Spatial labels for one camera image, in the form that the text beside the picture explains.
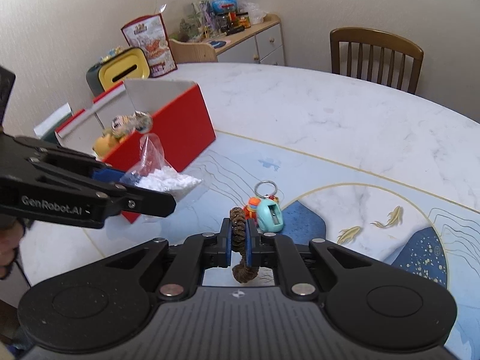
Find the person left hand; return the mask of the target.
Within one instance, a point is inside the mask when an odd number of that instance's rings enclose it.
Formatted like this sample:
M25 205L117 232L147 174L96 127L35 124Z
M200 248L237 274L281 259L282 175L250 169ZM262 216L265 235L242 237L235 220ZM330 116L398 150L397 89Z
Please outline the person left hand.
M26 227L23 220L15 219L12 224L1 230L0 237L0 279L7 278L18 256L20 242Z

